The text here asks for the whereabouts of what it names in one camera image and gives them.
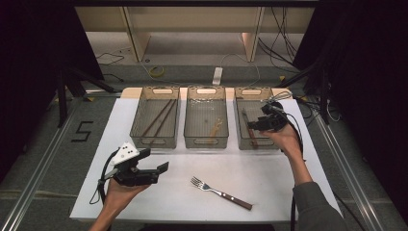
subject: fork tines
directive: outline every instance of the fork tines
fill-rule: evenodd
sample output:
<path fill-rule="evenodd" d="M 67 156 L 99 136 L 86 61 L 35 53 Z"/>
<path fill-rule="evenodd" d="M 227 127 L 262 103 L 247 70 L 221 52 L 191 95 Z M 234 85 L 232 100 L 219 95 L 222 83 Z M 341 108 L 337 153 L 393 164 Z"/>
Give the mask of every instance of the fork tines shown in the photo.
<path fill-rule="evenodd" d="M 196 178 L 195 176 L 193 176 L 193 178 L 191 179 L 191 182 L 196 186 L 196 187 L 200 187 L 200 184 L 203 184 L 202 181 L 198 180 L 198 178 Z"/>

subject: metal rail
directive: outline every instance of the metal rail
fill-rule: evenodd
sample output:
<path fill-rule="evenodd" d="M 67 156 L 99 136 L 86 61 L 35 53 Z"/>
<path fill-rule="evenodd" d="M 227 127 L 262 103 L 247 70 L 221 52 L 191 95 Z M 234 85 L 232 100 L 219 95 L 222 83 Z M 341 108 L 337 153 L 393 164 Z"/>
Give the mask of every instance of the metal rail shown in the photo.
<path fill-rule="evenodd" d="M 36 191 L 41 184 L 42 179 L 49 166 L 51 165 L 54 156 L 60 147 L 63 137 L 72 122 L 72 118 L 74 117 L 75 112 L 79 104 L 81 103 L 81 99 L 82 98 L 76 98 L 72 101 L 72 106 L 68 111 L 68 117 L 64 125 L 61 128 L 58 128 L 52 141 L 45 150 L 45 153 L 39 161 L 38 166 L 33 173 L 33 176 L 28 182 L 26 188 L 21 193 L 20 197 L 17 199 L 12 210 L 8 214 L 6 221 L 2 227 L 2 231 L 17 230 L 20 222 L 23 220 L 24 215 L 31 204 L 31 201 L 33 200 L 34 195 L 36 194 Z"/>
<path fill-rule="evenodd" d="M 330 147 L 330 150 L 333 154 L 333 157 L 336 160 L 337 165 L 344 177 L 345 182 L 350 189 L 350 192 L 360 209 L 360 212 L 363 216 L 364 221 L 366 222 L 369 230 L 377 231 L 384 230 L 384 227 L 381 225 L 378 215 L 375 212 L 375 209 L 371 205 L 369 198 L 366 196 L 363 187 L 358 181 L 354 171 L 352 170 L 350 164 L 347 161 L 339 143 L 336 140 L 331 128 L 329 125 L 326 125 L 323 119 L 318 115 L 317 122 L 320 131 L 324 135 L 324 138 L 327 141 L 327 144 Z"/>

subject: human arm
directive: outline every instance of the human arm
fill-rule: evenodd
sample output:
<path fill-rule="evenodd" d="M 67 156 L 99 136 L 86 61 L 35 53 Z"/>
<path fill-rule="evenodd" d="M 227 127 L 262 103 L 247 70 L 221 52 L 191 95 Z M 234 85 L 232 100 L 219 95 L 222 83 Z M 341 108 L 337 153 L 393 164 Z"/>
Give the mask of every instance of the human arm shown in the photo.
<path fill-rule="evenodd" d="M 293 172 L 294 184 L 312 182 L 313 179 L 303 161 L 296 132 L 287 124 L 279 132 L 262 131 L 261 135 L 271 138 L 288 157 Z"/>
<path fill-rule="evenodd" d="M 119 185 L 115 179 L 111 179 L 102 211 L 89 231 L 107 230 L 130 201 L 149 186 L 126 187 Z"/>
<path fill-rule="evenodd" d="M 289 159 L 295 184 L 293 196 L 299 212 L 299 230 L 347 230 L 342 216 L 327 202 L 319 185 L 313 182 L 292 126 L 287 124 L 279 132 L 263 131 L 261 134 L 271 138 Z"/>

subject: cable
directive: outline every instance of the cable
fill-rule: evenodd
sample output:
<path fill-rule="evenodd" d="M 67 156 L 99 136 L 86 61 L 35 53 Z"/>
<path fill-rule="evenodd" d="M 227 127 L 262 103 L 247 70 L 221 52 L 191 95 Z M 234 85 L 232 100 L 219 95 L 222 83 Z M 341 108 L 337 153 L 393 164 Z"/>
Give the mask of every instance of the cable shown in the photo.
<path fill-rule="evenodd" d="M 258 43 L 259 46 L 261 47 L 261 49 L 262 49 L 267 55 L 269 55 L 270 63 L 271 63 L 274 67 L 276 67 L 276 68 L 278 68 L 278 69 L 281 69 L 281 70 L 284 70 L 284 71 L 291 72 L 291 73 L 296 73 L 296 74 L 299 73 L 299 71 L 292 71 L 292 70 L 284 69 L 284 68 L 282 68 L 282 67 L 277 66 L 277 65 L 273 62 L 272 58 L 273 58 L 273 59 L 276 59 L 276 60 L 283 61 L 283 62 L 285 62 L 285 63 L 291 65 L 292 67 L 296 68 L 295 66 L 293 66 L 293 64 L 292 64 L 291 62 L 289 62 L 289 61 L 286 60 L 284 57 L 282 57 L 281 55 L 279 55 L 278 53 L 276 53 L 275 51 L 273 51 L 273 50 L 272 50 L 273 45 L 269 48 L 260 38 L 258 38 L 258 40 L 261 42 L 261 43 Z"/>
<path fill-rule="evenodd" d="M 261 74 L 259 73 L 258 66 L 255 65 L 254 63 L 248 62 L 246 59 L 242 58 L 241 56 L 239 56 L 239 55 L 237 55 L 237 54 L 228 54 L 228 55 L 225 55 L 224 57 L 222 57 L 221 61 L 219 62 L 219 67 L 222 67 L 222 62 L 224 61 L 225 58 L 227 58 L 228 56 L 233 56 L 233 55 L 237 56 L 238 58 L 240 58 L 240 59 L 243 60 L 244 62 L 249 63 L 249 64 L 252 64 L 253 66 L 255 66 L 256 71 L 257 71 L 257 73 L 258 73 L 258 79 L 257 79 L 256 81 L 254 81 L 253 83 L 251 83 L 250 85 L 247 85 L 245 88 L 251 87 L 252 85 L 256 84 L 258 81 L 261 80 Z"/>
<path fill-rule="evenodd" d="M 287 8 L 282 8 L 282 24 L 281 24 L 281 26 L 279 26 L 279 22 L 278 22 L 278 19 L 276 17 L 276 14 L 275 14 L 273 8 L 270 8 L 270 9 L 272 10 L 273 17 L 275 18 L 276 25 L 278 26 L 278 29 L 279 29 L 278 37 L 279 37 L 279 34 L 282 35 L 282 38 L 285 41 L 285 45 L 286 45 L 286 48 L 287 48 L 288 55 L 292 59 L 291 53 L 294 56 L 293 51 L 295 51 L 296 49 L 292 46 L 292 43 L 290 42 L 290 40 L 289 40 L 289 38 L 287 36 L 287 33 L 286 33 L 286 26 L 287 26 L 286 13 L 287 13 L 288 9 Z"/>
<path fill-rule="evenodd" d="M 305 102 L 303 102 L 303 100 L 297 100 L 297 99 L 295 99 L 295 100 L 296 100 L 296 102 L 297 102 L 297 104 L 298 104 L 299 106 L 300 106 L 300 105 L 304 105 L 304 106 L 306 106 L 307 109 L 309 109 L 310 114 L 307 115 L 307 116 L 303 115 L 303 118 L 310 118 L 310 117 L 312 117 L 312 115 L 313 115 L 313 110 L 309 107 L 309 105 L 307 105 Z"/>
<path fill-rule="evenodd" d="M 338 118 L 334 118 L 329 112 L 329 104 L 330 104 L 330 101 L 327 102 L 327 107 L 326 107 L 327 114 L 330 116 L 331 119 L 333 119 L 333 121 L 338 122 L 340 118 L 342 117 L 342 115 L 339 114 Z"/>
<path fill-rule="evenodd" d="M 118 79 L 120 82 L 125 82 L 124 79 L 121 79 L 117 76 L 115 76 L 114 74 L 103 74 L 103 75 L 110 75 L 110 76 L 114 76 L 116 79 Z"/>
<path fill-rule="evenodd" d="M 363 224 L 360 222 L 360 220 L 354 215 L 354 213 L 348 208 L 347 205 L 345 205 L 344 201 L 334 192 L 332 191 L 334 196 L 344 205 L 344 207 L 348 210 L 348 212 L 351 214 L 351 216 L 354 218 L 354 220 L 357 222 L 357 224 L 360 226 L 361 230 L 366 231 L 364 228 Z"/>
<path fill-rule="evenodd" d="M 272 97 L 269 98 L 268 101 L 277 101 L 277 100 L 287 99 L 287 98 L 291 98 L 291 97 L 292 97 L 292 93 L 290 91 L 286 90 L 286 91 L 281 91 L 281 92 L 277 93 L 276 95 L 273 95 Z"/>
<path fill-rule="evenodd" d="M 115 61 L 112 61 L 112 62 L 110 62 L 110 63 L 108 63 L 108 64 L 102 64 L 102 65 L 114 64 L 114 63 L 117 63 L 117 62 L 119 62 L 119 61 L 121 61 L 121 60 L 123 60 L 123 59 L 125 58 L 124 56 L 114 55 L 114 54 L 111 54 L 111 53 L 103 53 L 102 55 L 96 56 L 95 58 L 96 58 L 96 59 L 99 59 L 99 58 L 101 58 L 101 57 L 104 56 L 104 55 L 110 55 L 110 56 L 114 56 L 114 57 L 119 57 L 119 59 L 118 59 L 118 60 L 115 60 Z"/>
<path fill-rule="evenodd" d="M 318 115 L 320 115 L 321 114 L 321 108 L 320 108 L 320 104 L 319 103 L 316 103 L 316 102 L 308 102 L 308 101 L 305 101 L 305 100 L 303 100 L 303 99 L 301 99 L 301 98 L 299 98 L 299 97 L 296 97 L 296 96 L 294 96 L 293 97 L 296 101 L 297 101 L 297 103 L 300 105 L 300 104 L 302 104 L 302 105 L 305 105 L 305 106 L 307 106 L 310 110 L 311 110 L 311 112 L 312 111 L 315 111 L 317 114 L 312 118 L 312 120 L 311 121 L 309 121 L 309 123 L 307 124 L 307 126 L 309 126 L 311 123 L 312 123 L 312 121 L 318 116 Z M 335 112 L 335 111 L 337 111 L 337 110 L 330 110 L 329 109 L 329 104 L 330 103 L 328 103 L 327 104 L 327 108 L 325 109 L 326 111 L 327 111 L 327 113 L 330 115 L 330 117 L 334 120 L 334 121 L 339 121 L 340 119 L 341 119 L 341 115 L 339 115 L 339 117 L 336 119 L 336 118 L 334 118 L 332 115 L 331 115 L 331 112 Z"/>
<path fill-rule="evenodd" d="M 105 188 L 104 188 L 104 186 L 105 186 L 106 180 L 108 180 L 108 179 L 105 179 L 105 172 L 106 172 L 106 169 L 108 168 L 109 162 L 110 162 L 111 159 L 116 155 L 116 153 L 117 153 L 118 151 L 119 151 L 119 149 L 118 149 L 117 151 L 113 152 L 113 153 L 111 154 L 111 156 L 109 156 L 109 158 L 108 158 L 108 160 L 106 161 L 105 165 L 103 166 L 103 170 L 102 170 L 102 173 L 101 173 L 101 178 L 98 180 L 98 185 L 96 186 L 96 191 L 95 191 L 95 193 L 93 194 L 92 198 L 90 199 L 89 204 L 96 204 L 97 202 L 99 202 L 99 199 L 100 199 L 100 198 L 102 198 L 102 203 L 105 202 L 105 196 L 106 196 L 106 195 L 105 195 Z M 95 195 L 96 195 L 96 193 L 99 193 L 99 194 L 98 194 L 98 199 L 97 199 L 95 202 L 92 202 L 93 199 L 94 199 L 94 197 L 95 197 Z"/>
<path fill-rule="evenodd" d="M 278 113 L 280 116 L 283 116 L 283 114 L 281 112 L 279 112 L 278 110 L 275 110 L 275 112 Z M 293 118 L 294 122 L 296 123 L 296 126 L 297 126 L 298 130 L 294 127 L 293 123 L 288 118 L 283 116 L 283 118 L 285 118 L 288 121 L 289 125 L 291 125 L 291 127 L 293 128 L 293 130 L 296 133 L 297 140 L 299 142 L 300 153 L 301 153 L 302 159 L 303 159 L 303 140 L 302 140 L 302 136 L 301 136 L 301 133 L 300 133 L 299 124 L 297 123 L 297 120 L 296 120 L 296 118 L 294 118 L 293 115 L 286 114 L 286 113 L 285 113 L 285 115 L 291 116 Z M 295 219 L 295 209 L 296 209 L 296 202 L 295 202 L 294 196 L 293 196 L 292 197 L 292 205 L 291 205 L 291 231 L 294 231 L 294 227 L 295 227 L 295 221 L 294 221 L 294 219 Z"/>
<path fill-rule="evenodd" d="M 151 80 L 158 81 L 158 82 L 169 83 L 169 84 L 174 84 L 174 85 L 178 85 L 178 86 L 184 86 L 184 85 L 187 85 L 187 86 L 203 86 L 203 85 L 196 84 L 196 83 L 178 83 L 178 82 L 172 82 L 172 81 L 167 81 L 167 80 L 155 78 L 154 76 L 151 76 L 151 75 L 150 75 L 150 71 L 147 70 L 147 68 L 146 68 L 146 66 L 144 66 L 144 64 L 142 64 L 141 62 L 139 62 L 139 63 L 140 63 L 140 65 L 141 65 L 141 67 L 143 67 L 143 69 L 146 71 L 147 75 L 149 76 L 149 78 L 150 78 Z"/>

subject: wire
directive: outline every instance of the wire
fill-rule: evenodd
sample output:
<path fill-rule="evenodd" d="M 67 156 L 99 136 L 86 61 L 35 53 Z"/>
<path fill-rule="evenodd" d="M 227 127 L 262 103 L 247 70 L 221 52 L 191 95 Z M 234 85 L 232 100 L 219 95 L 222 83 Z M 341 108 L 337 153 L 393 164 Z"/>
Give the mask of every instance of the wire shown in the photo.
<path fill-rule="evenodd" d="M 327 114 L 330 116 L 331 119 L 333 119 L 333 121 L 338 122 L 340 118 L 342 117 L 342 115 L 339 114 L 338 118 L 334 118 L 329 112 L 329 104 L 330 104 L 330 101 L 327 102 L 327 107 L 326 107 Z"/>
<path fill-rule="evenodd" d="M 310 117 L 312 117 L 312 115 L 313 115 L 313 110 L 312 110 L 312 108 L 311 108 L 306 102 L 304 102 L 302 99 L 299 99 L 299 98 L 297 98 L 297 97 L 294 97 L 294 100 L 296 100 L 296 102 L 297 102 L 298 105 L 304 105 L 304 106 L 306 106 L 307 109 L 309 109 L 310 114 L 307 115 L 307 116 L 304 116 L 304 115 L 303 115 L 303 118 L 310 118 Z"/>
<path fill-rule="evenodd" d="M 272 10 L 273 17 L 275 18 L 276 25 L 278 26 L 278 29 L 279 29 L 278 37 L 279 37 L 279 34 L 282 35 L 282 38 L 285 41 L 285 45 L 286 45 L 286 48 L 287 48 L 288 55 L 292 59 L 291 54 L 294 56 L 293 51 L 296 51 L 296 49 L 292 46 L 292 43 L 289 40 L 289 36 L 286 33 L 286 26 L 287 26 L 287 23 L 288 23 L 288 21 L 286 20 L 286 14 L 287 14 L 288 9 L 287 8 L 282 8 L 282 24 L 280 26 L 279 26 L 279 22 L 278 22 L 278 19 L 276 17 L 276 14 L 275 14 L 275 12 L 273 10 L 273 7 L 271 7 L 270 9 Z"/>
<path fill-rule="evenodd" d="M 290 116 L 293 120 L 294 120 L 294 122 L 296 123 L 296 127 L 297 127 L 297 137 L 299 138 L 299 142 L 300 142 L 300 148 L 301 148 L 301 151 L 302 151 L 302 153 L 303 153 L 303 138 L 302 138 L 302 133 L 300 132 L 300 127 L 299 127 L 299 124 L 297 123 L 297 120 L 296 120 L 296 118 L 294 118 L 294 116 L 293 115 L 291 115 L 291 114 L 286 114 L 287 116 Z"/>
<path fill-rule="evenodd" d="M 334 192 L 332 191 L 334 196 L 344 205 L 344 207 L 348 210 L 348 212 L 351 214 L 351 216 L 354 218 L 354 220 L 357 222 L 357 224 L 360 226 L 361 230 L 366 231 L 364 228 L 363 224 L 360 222 L 360 220 L 354 215 L 354 213 L 348 208 L 348 206 L 342 201 L 342 199 Z"/>
<path fill-rule="evenodd" d="M 277 101 L 277 100 L 281 100 L 281 99 L 287 99 L 292 97 L 292 93 L 288 90 L 286 91 L 281 91 L 279 93 L 277 93 L 276 95 L 273 95 L 269 98 L 268 101 L 272 102 L 272 101 Z"/>
<path fill-rule="evenodd" d="M 150 75 L 150 71 L 146 68 L 146 66 L 144 64 L 142 64 L 141 62 L 139 62 L 139 64 L 141 65 L 141 67 L 144 68 L 144 70 L 146 71 L 147 75 L 149 76 L 149 78 L 151 80 L 154 81 L 158 81 L 158 82 L 163 82 L 163 83 L 169 83 L 169 84 L 174 84 L 174 85 L 178 85 L 178 86 L 203 86 L 200 84 L 196 84 L 196 83 L 179 83 L 179 82 L 173 82 L 173 81 L 167 81 L 167 80 L 163 80 L 163 79 L 158 79 L 158 78 L 154 78 L 153 76 Z"/>
<path fill-rule="evenodd" d="M 114 74 L 103 74 L 103 75 L 110 75 L 110 76 L 114 76 L 116 79 L 118 79 L 120 82 L 125 82 L 124 79 L 121 79 L 117 76 L 115 76 Z"/>
<path fill-rule="evenodd" d="M 114 63 L 117 63 L 117 62 L 119 62 L 119 61 L 121 61 L 121 60 L 123 60 L 123 59 L 125 58 L 124 56 L 114 55 L 114 54 L 111 54 L 111 53 L 103 53 L 102 55 L 96 56 L 95 58 L 96 58 L 96 59 L 100 59 L 100 58 L 101 58 L 102 56 L 104 56 L 104 55 L 110 55 L 110 56 L 118 57 L 119 59 L 118 59 L 118 60 L 115 60 L 115 61 L 112 61 L 112 62 L 110 62 L 110 63 L 108 63 L 108 64 L 102 64 L 102 65 L 114 64 Z"/>
<path fill-rule="evenodd" d="M 285 59 L 284 57 L 282 57 L 281 55 L 279 55 L 277 52 L 275 52 L 275 51 L 272 49 L 272 48 L 273 48 L 273 45 L 269 48 L 260 38 L 258 38 L 258 40 L 261 42 L 261 43 L 258 43 L 259 46 L 261 47 L 261 49 L 262 49 L 266 54 L 269 55 L 270 63 L 271 63 L 273 66 L 275 66 L 275 67 L 278 68 L 278 69 L 281 69 L 281 70 L 284 70 L 284 71 L 288 71 L 288 72 L 291 72 L 291 73 L 296 73 L 296 74 L 299 73 L 299 71 L 292 71 L 292 70 L 284 69 L 284 68 L 282 68 L 282 67 L 277 66 L 277 65 L 273 62 L 272 58 L 273 58 L 273 59 L 276 59 L 276 60 L 279 60 L 279 61 L 283 61 L 283 62 L 285 62 L 285 63 L 291 65 L 292 67 L 294 67 L 293 64 L 292 64 L 290 61 L 288 61 L 287 59 Z"/>
<path fill-rule="evenodd" d="M 103 166 L 103 170 L 102 170 L 102 173 L 101 173 L 101 178 L 98 180 L 98 185 L 96 186 L 96 191 L 93 193 L 93 196 L 92 196 L 92 198 L 90 199 L 89 204 L 96 204 L 97 202 L 99 202 L 99 200 L 100 200 L 101 198 L 102 198 L 102 203 L 105 202 L 105 196 L 106 196 L 106 195 L 105 195 L 105 188 L 104 188 L 104 186 L 105 186 L 105 182 L 106 182 L 106 180 L 107 180 L 107 179 L 105 179 L 105 172 L 106 172 L 106 169 L 108 168 L 109 162 L 110 162 L 111 159 L 116 155 L 116 153 L 117 153 L 118 151 L 119 151 L 119 149 L 118 149 L 117 151 L 113 152 L 113 153 L 109 156 L 109 158 L 108 158 L 108 160 L 106 161 L 105 165 Z M 95 198 L 96 193 L 98 193 L 98 199 L 97 199 L 96 201 L 92 202 L 93 199 Z"/>
<path fill-rule="evenodd" d="M 259 69 L 258 66 L 255 65 L 254 63 L 248 62 L 246 59 L 242 58 L 241 56 L 237 55 L 237 54 L 228 54 L 225 55 L 224 57 L 222 57 L 221 61 L 219 62 L 219 67 L 222 67 L 222 62 L 224 61 L 225 58 L 227 58 L 228 56 L 237 56 L 238 58 L 240 58 L 241 60 L 243 60 L 246 63 L 252 64 L 253 66 L 255 66 L 256 68 L 256 72 L 258 73 L 258 79 L 256 81 L 254 81 L 253 83 L 247 85 L 245 88 L 251 87 L 252 85 L 256 84 L 258 81 L 261 80 L 261 74 L 259 73 Z"/>

